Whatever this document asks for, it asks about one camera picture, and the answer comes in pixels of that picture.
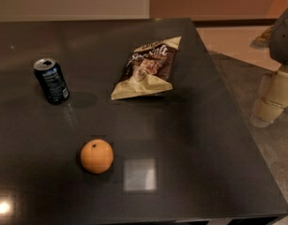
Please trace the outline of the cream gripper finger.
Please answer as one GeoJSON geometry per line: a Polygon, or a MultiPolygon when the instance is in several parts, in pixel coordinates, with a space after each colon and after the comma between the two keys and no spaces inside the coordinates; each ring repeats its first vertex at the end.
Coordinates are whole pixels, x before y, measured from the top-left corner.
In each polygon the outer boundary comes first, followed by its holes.
{"type": "Polygon", "coordinates": [[[288,66],[267,72],[259,87],[250,122],[257,128],[271,125],[288,107],[288,66]]]}

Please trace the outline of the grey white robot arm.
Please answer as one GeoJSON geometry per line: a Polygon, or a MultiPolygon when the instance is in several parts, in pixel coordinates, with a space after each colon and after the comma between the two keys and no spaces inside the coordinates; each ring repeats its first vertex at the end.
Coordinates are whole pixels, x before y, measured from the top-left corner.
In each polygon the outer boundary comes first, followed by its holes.
{"type": "Polygon", "coordinates": [[[288,8],[272,26],[268,48],[270,58],[280,67],[261,80],[250,118],[257,128],[271,125],[288,107],[288,8]]]}

